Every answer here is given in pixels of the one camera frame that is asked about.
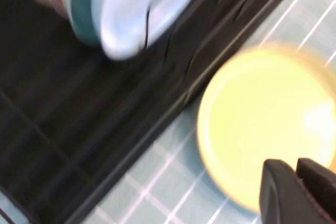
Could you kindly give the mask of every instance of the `teal plate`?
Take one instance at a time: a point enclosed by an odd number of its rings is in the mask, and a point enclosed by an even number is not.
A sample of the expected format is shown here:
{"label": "teal plate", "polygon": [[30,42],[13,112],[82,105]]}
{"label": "teal plate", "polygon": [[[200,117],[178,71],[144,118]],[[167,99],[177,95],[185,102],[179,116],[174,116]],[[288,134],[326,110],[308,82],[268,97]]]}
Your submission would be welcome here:
{"label": "teal plate", "polygon": [[76,36],[87,45],[97,45],[99,39],[93,26],[91,0],[70,0],[69,7],[69,17]]}

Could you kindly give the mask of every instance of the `light blue tile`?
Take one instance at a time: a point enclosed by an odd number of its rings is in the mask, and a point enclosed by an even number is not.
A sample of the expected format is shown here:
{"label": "light blue tile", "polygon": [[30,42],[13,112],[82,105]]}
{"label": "light blue tile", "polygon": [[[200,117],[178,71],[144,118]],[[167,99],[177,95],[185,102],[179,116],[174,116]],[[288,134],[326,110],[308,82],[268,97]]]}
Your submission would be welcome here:
{"label": "light blue tile", "polygon": [[189,118],[192,119],[195,124],[197,122],[197,115],[198,115],[198,110],[200,107],[202,97],[203,97],[203,92],[199,94],[198,97],[196,97],[195,100],[183,112],[187,116],[189,116]]}
{"label": "light blue tile", "polygon": [[158,143],[172,153],[195,128],[195,122],[185,113],[180,114],[158,138]]}
{"label": "light blue tile", "polygon": [[165,220],[165,215],[157,210],[150,202],[144,200],[126,224],[162,224]]}
{"label": "light blue tile", "polygon": [[146,187],[164,163],[164,157],[150,147],[130,169],[129,173],[142,187]]}
{"label": "light blue tile", "polygon": [[251,223],[257,215],[250,212],[237,204],[233,203],[231,200],[223,207],[218,217],[214,221],[214,224],[222,223],[232,223],[232,224],[242,224]]}
{"label": "light blue tile", "polygon": [[8,222],[0,216],[0,224],[8,224]]}
{"label": "light blue tile", "polygon": [[13,220],[16,224],[26,224],[28,219],[8,200],[8,198],[0,192],[0,208]]}
{"label": "light blue tile", "polygon": [[112,220],[120,221],[132,207],[140,193],[122,179],[100,203],[101,209]]}
{"label": "light blue tile", "polygon": [[205,173],[203,175],[200,184],[203,185],[203,187],[209,192],[209,194],[220,197],[220,201],[224,201],[227,198],[227,196],[216,186],[208,173]]}
{"label": "light blue tile", "polygon": [[108,224],[106,221],[102,220],[96,213],[89,215],[82,224]]}
{"label": "light blue tile", "polygon": [[191,139],[183,146],[176,156],[176,161],[187,167],[195,178],[204,169],[204,165],[199,154],[196,132],[194,132]]}
{"label": "light blue tile", "polygon": [[151,194],[172,210],[190,188],[193,181],[169,166],[151,190]]}
{"label": "light blue tile", "polygon": [[176,216],[184,223],[207,223],[222,202],[221,197],[210,194],[202,185],[196,185]]}

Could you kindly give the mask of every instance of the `dish rack tray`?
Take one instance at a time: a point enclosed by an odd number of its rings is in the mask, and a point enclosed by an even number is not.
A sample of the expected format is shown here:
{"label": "dish rack tray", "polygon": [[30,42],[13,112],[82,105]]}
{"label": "dish rack tray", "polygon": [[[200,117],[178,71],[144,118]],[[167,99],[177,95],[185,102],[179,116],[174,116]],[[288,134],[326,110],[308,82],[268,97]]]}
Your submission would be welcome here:
{"label": "dish rack tray", "polygon": [[32,223],[79,223],[281,0],[192,0],[112,62],[32,0],[0,0],[0,190]]}

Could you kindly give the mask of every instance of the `tiled countertop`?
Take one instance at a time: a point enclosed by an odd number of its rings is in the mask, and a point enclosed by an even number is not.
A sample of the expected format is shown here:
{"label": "tiled countertop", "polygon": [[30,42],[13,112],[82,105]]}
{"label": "tiled countertop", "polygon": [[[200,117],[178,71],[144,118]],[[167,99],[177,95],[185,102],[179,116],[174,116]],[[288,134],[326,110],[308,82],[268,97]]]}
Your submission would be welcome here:
{"label": "tiled countertop", "polygon": [[[284,0],[245,47],[270,41],[310,46],[336,71],[336,0]],[[195,126],[200,98],[166,129],[105,196],[85,224],[261,223],[234,204],[209,178],[199,157]],[[0,207],[17,224],[27,220],[4,196]]]}

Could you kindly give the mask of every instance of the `yellow plate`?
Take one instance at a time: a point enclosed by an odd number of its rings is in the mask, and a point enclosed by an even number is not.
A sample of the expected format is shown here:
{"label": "yellow plate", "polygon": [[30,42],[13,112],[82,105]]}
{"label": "yellow plate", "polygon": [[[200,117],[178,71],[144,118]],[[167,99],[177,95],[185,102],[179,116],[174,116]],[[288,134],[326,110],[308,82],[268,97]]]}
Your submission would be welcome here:
{"label": "yellow plate", "polygon": [[308,157],[335,170],[336,78],[315,54],[269,46],[243,51],[214,75],[202,98],[198,146],[224,193],[259,212],[264,160],[293,168]]}

